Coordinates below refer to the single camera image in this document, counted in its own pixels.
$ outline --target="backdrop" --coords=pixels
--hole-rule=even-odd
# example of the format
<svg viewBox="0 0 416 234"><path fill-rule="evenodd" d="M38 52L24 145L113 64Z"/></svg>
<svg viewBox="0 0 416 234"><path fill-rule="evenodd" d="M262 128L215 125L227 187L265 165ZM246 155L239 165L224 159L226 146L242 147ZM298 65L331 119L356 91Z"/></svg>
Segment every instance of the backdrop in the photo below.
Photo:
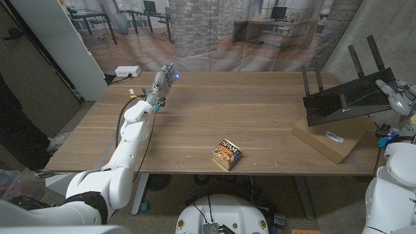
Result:
<svg viewBox="0 0 416 234"><path fill-rule="evenodd" d="M322 57L331 54L361 3L349 0L340 6L333 5L333 0L62 2L76 11L73 15L99 12L108 16L109 22L103 16L72 19L85 45L107 73L118 66L133 65L144 71L157 71L167 62L175 62L181 71L299 71L315 61L321 61L322 67Z"/></svg>

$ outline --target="table top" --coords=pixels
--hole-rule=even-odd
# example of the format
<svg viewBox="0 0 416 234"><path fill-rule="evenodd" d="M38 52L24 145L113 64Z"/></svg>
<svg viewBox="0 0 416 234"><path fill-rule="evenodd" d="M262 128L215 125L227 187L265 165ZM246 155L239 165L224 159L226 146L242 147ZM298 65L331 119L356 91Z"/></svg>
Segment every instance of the table top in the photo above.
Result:
<svg viewBox="0 0 416 234"><path fill-rule="evenodd" d="M47 167L79 172L103 166L114 152L114 132L128 90L149 88L154 72L108 87ZM306 115L300 72L181 72L166 106L155 116L148 143L140 147L136 170L167 174L371 175L378 148L367 132L340 165L291 133ZM315 73L308 72L311 93ZM338 85L322 73L325 88ZM239 146L242 157L227 171L211 157L222 139ZM102 163L97 163L105 155ZM379 165L385 161L381 158Z"/></svg>
<svg viewBox="0 0 416 234"><path fill-rule="evenodd" d="M316 21L319 21L319 18L310 18L302 21L294 21L293 23L291 23L289 21L275 21L274 19L270 19L270 16L254 16L252 18L234 20L234 23L255 23L265 25L282 25L289 27L297 27L307 25Z"/></svg>

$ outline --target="white robot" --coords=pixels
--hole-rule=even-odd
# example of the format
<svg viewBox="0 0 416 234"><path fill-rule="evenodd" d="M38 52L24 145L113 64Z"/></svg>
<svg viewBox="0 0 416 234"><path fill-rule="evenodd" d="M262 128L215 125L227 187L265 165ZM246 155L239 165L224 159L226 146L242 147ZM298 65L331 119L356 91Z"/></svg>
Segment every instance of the white robot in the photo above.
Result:
<svg viewBox="0 0 416 234"><path fill-rule="evenodd" d="M416 86L397 81L400 92L394 92L381 80L376 84L403 120L382 143L393 142L385 148L387 164L377 169L365 194L363 234L416 233Z"/></svg>
<svg viewBox="0 0 416 234"><path fill-rule="evenodd" d="M148 118L164 106L166 96L177 79L179 75L173 63L161 68L149 93L144 96L145 100L140 100L124 113L125 122L120 129L122 139L109 163L100 169L77 174L68 186L63 205L26 211L0 200L0 233L130 233L124 227L98 225L106 224L115 210L129 202L138 149L150 137ZM137 98L134 92L131 91L131 94L132 98ZM216 223L211 222L210 228L220 224L220 228L226 225L225 229L229 226L237 233L245 233L246 230L268 233L264 216L247 201L222 195L212 195L211 200L210 207L214 210L211 220L215 219ZM234 209L248 213L239 212L239 215L225 219L230 210L223 212L224 201L229 201ZM196 203L207 215L204 201ZM198 218L186 219L184 229L200 233L204 222Z"/></svg>

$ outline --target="person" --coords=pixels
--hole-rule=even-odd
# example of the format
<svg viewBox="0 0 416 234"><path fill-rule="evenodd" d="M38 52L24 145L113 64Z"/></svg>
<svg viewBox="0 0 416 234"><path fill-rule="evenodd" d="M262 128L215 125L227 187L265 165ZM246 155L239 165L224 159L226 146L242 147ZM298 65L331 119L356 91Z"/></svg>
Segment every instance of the person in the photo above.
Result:
<svg viewBox="0 0 416 234"><path fill-rule="evenodd" d="M52 154L70 133L48 138L23 112L19 99L7 86L0 73L0 144L36 177L55 173L46 169Z"/></svg>

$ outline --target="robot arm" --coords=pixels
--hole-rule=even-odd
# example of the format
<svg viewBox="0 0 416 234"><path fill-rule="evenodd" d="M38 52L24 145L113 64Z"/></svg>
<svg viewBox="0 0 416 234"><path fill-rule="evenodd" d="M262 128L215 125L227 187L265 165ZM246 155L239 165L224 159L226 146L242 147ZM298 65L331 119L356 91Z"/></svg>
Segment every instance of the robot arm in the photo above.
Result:
<svg viewBox="0 0 416 234"><path fill-rule="evenodd" d="M400 92L395 92L381 80L376 84L403 120L398 129L392 128L379 140L379 147L385 148L387 164L377 169L376 177L367 188L363 234L396 233L415 228L412 225L416 224L416 122L413 109L416 86L397 81Z"/></svg>
<svg viewBox="0 0 416 234"><path fill-rule="evenodd" d="M126 206L130 200L138 149L150 135L148 118L164 106L166 96L177 79L179 75L173 63L161 68L145 101L140 100L124 113L125 122L120 131L122 139L109 163L100 169L77 174L68 186L63 205L26 211L0 201L0 206L10 213L6 219L0 220L0 225L106 224L115 210Z"/></svg>
<svg viewBox="0 0 416 234"><path fill-rule="evenodd" d="M413 101L416 97L416 86L405 81L397 81L396 85L400 92L395 92L382 80L377 80L376 85L387 95L391 108L400 115L407 116L411 112Z"/></svg>

